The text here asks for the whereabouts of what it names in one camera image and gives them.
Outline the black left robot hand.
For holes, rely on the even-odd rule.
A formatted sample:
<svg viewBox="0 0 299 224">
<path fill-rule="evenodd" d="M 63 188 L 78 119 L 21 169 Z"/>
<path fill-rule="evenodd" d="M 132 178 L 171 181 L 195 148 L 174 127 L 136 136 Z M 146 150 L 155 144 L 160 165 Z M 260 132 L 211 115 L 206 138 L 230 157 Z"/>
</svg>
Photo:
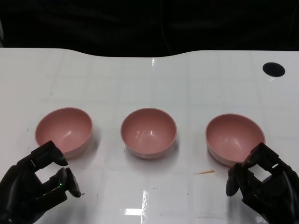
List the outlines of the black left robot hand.
<svg viewBox="0 0 299 224">
<path fill-rule="evenodd" d="M 42 183 L 36 171 L 53 162 L 61 166 L 61 169 Z M 66 201 L 66 191 L 77 198 L 82 195 L 63 153 L 50 140 L 11 166 L 2 178 L 0 222 L 33 224 L 45 212 Z"/>
</svg>

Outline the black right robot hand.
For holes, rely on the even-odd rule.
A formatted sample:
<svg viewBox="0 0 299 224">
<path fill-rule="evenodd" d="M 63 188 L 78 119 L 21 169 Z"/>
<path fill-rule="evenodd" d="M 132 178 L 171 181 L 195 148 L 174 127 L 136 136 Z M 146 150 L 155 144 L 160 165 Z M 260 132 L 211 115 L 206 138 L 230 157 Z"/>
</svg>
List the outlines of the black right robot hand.
<svg viewBox="0 0 299 224">
<path fill-rule="evenodd" d="M 260 181 L 249 168 L 259 165 L 270 176 Z M 228 171 L 227 196 L 240 191 L 242 202 L 270 224 L 299 222 L 299 177 L 279 155 L 264 143 L 258 144 L 243 163 Z"/>
</svg>

